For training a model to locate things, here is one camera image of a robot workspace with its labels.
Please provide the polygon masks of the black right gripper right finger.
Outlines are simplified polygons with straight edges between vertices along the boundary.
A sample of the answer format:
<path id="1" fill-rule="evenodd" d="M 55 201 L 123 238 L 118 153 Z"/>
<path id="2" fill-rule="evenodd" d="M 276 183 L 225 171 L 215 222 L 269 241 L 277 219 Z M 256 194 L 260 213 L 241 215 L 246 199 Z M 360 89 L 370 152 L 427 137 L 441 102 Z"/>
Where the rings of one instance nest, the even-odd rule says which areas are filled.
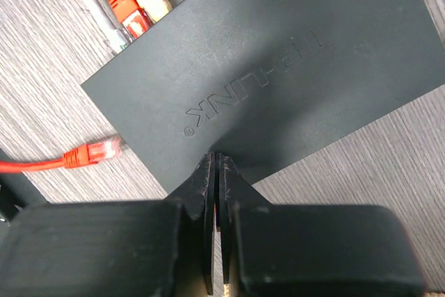
<path id="1" fill-rule="evenodd" d="M 422 296 L 406 229 L 373 204 L 272 204 L 216 156 L 223 282 L 232 296 Z"/>

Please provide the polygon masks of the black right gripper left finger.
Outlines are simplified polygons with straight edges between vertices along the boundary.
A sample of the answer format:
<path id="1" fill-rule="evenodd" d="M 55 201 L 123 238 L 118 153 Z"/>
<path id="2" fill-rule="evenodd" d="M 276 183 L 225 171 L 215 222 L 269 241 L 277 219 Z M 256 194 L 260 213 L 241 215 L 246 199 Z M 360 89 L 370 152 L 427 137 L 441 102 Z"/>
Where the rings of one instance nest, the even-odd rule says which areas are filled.
<path id="1" fill-rule="evenodd" d="M 2 296 L 209 296 L 215 156 L 162 200 L 42 204 L 1 244 Z"/>

